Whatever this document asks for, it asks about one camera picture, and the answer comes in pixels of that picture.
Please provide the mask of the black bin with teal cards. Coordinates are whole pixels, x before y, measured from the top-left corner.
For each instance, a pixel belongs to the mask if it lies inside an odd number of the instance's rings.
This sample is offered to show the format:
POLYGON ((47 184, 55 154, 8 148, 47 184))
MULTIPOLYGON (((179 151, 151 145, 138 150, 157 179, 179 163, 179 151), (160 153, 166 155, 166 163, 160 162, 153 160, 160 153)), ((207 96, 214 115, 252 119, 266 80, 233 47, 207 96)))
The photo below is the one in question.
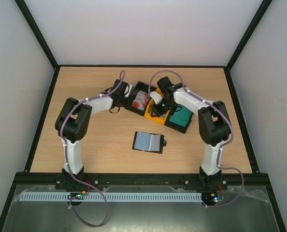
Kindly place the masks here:
POLYGON ((165 121, 165 126, 185 134, 194 113, 182 105, 172 108, 165 121))

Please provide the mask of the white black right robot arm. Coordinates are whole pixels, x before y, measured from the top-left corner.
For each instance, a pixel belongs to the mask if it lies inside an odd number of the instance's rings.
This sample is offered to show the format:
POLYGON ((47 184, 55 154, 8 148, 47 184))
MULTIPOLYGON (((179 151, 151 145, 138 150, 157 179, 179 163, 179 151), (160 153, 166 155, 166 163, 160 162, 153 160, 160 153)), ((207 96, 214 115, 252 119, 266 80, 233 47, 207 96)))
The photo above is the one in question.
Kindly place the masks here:
POLYGON ((176 105, 181 105, 198 117, 199 134, 205 143, 204 159, 199 171, 199 182, 211 189, 221 179, 220 159, 223 148, 232 141, 233 128, 225 104, 210 101, 189 90, 183 82, 172 84, 168 77, 157 82, 161 94, 148 88, 148 97, 154 101, 152 112, 157 117, 176 105))

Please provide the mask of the black leather card holder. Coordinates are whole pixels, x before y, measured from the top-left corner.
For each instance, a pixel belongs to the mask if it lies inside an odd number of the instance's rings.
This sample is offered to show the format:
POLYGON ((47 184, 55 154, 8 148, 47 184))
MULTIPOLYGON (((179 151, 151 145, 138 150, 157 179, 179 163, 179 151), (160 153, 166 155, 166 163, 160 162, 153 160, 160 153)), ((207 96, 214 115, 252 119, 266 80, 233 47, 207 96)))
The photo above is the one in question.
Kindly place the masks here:
POLYGON ((162 154, 163 148, 167 146, 164 135, 136 131, 134 134, 132 149, 162 154))

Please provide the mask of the yellow plastic bin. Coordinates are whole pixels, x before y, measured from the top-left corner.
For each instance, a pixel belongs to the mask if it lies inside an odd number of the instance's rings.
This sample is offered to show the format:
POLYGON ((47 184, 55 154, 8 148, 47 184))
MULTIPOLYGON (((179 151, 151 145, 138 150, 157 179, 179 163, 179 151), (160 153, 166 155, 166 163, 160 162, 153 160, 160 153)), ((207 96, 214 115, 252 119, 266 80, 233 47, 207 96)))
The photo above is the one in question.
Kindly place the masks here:
POLYGON ((149 120, 152 120, 158 124, 165 125, 165 122, 167 120, 167 117, 168 117, 170 111, 168 110, 167 112, 165 112, 161 116, 159 116, 153 109, 154 105, 155 105, 154 100, 152 98, 150 98, 147 105, 146 105, 144 117, 149 119, 149 120))

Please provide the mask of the black bin with red cards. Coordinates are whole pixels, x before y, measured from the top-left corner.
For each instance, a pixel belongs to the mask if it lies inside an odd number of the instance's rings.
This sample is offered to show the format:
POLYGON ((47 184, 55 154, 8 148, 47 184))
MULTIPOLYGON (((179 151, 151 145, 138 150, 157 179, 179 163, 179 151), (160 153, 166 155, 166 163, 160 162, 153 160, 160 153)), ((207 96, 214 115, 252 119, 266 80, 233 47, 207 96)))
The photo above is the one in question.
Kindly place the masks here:
POLYGON ((148 88, 148 84, 138 81, 126 99, 125 109, 144 116, 147 105, 150 102, 148 88))

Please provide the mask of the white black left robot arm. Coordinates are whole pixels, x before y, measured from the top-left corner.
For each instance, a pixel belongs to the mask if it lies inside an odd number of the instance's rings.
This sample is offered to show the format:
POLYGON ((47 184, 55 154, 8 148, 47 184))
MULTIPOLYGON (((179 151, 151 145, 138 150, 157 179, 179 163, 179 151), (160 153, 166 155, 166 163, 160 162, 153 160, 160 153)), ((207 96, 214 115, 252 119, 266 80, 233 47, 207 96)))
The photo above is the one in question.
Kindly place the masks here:
POLYGON ((83 187, 84 165, 81 143, 87 133, 90 117, 101 111, 123 107, 133 85, 117 79, 114 86, 96 97, 77 100, 68 98, 55 122, 64 151, 62 174, 57 188, 79 189, 83 187))

